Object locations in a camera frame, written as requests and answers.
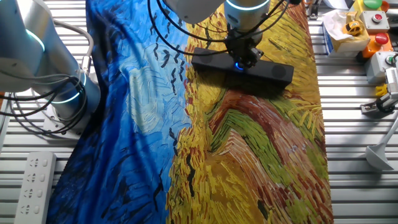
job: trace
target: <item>green button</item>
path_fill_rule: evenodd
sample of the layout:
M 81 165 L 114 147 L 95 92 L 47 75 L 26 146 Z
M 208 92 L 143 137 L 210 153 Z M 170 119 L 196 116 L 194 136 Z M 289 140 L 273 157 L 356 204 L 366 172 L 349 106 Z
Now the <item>green button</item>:
M 393 59 L 394 59 L 394 56 L 388 56 L 388 57 L 386 58 L 387 64 L 392 65 L 392 60 L 393 60 Z
M 378 9 L 382 5 L 382 0 L 363 0 L 363 4 L 371 9 Z

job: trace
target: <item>van gogh painting print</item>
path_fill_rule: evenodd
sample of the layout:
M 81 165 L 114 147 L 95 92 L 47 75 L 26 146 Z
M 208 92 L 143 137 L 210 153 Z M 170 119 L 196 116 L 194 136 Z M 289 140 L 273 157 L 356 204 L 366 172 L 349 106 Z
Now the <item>van gogh painting print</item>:
M 181 33 L 151 3 L 173 46 L 225 49 Z M 87 0 L 86 13 L 102 100 L 52 195 L 47 223 L 333 223 L 302 4 L 258 45 L 262 60 L 294 66 L 283 91 L 195 70 L 191 57 L 159 39 L 147 0 Z M 168 13 L 193 34 L 226 35 L 223 6 L 195 25 Z

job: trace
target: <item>white power strip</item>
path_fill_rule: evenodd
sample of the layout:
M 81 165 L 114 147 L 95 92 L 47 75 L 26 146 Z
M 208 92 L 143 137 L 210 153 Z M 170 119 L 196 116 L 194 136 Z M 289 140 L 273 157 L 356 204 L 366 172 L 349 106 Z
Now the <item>white power strip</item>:
M 56 159 L 52 152 L 29 153 L 14 224 L 45 224 Z

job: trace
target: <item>blue fabric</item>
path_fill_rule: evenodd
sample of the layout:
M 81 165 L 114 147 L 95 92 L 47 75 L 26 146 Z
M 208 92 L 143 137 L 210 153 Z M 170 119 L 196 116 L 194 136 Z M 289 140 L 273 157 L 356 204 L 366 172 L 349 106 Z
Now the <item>blue fabric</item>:
M 151 3 L 161 33 L 185 49 L 188 37 Z M 47 223 L 165 223 L 177 133 L 191 122 L 187 61 L 157 38 L 147 0 L 87 0 L 86 11 L 101 103 L 52 195 Z

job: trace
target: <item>aluminum slat surface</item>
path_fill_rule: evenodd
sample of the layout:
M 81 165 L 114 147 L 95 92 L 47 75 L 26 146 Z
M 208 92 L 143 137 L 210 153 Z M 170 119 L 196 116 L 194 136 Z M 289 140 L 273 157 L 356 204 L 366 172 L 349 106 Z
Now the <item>aluminum slat surface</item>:
M 46 3 L 54 19 L 86 29 L 84 1 L 52 0 Z M 321 6 L 320 15 L 329 10 Z M 368 144 L 377 144 L 388 132 L 398 113 L 382 119 L 363 116 L 359 110 L 360 104 L 376 99 L 375 86 L 367 83 L 363 65 L 355 59 L 328 58 L 323 39 L 322 17 L 308 23 L 325 120 L 326 153 L 335 223 L 396 224 L 398 132 L 391 138 L 386 149 L 386 156 L 395 170 L 375 172 L 366 162 L 364 152 Z M 88 48 L 87 40 L 62 27 L 56 27 L 56 30 L 80 63 Z M 19 96 L 30 95 L 30 91 L 19 93 Z M 24 112 L 37 109 L 34 103 L 29 102 L 22 103 L 21 106 Z M 43 125 L 44 118 L 42 113 L 30 116 L 39 126 Z M 10 120 L 6 133 L 0 154 L 0 224 L 14 221 L 28 153 L 50 151 L 57 155 L 53 181 L 55 187 L 76 144 L 76 141 L 47 142 L 40 136 L 28 133 L 14 118 Z

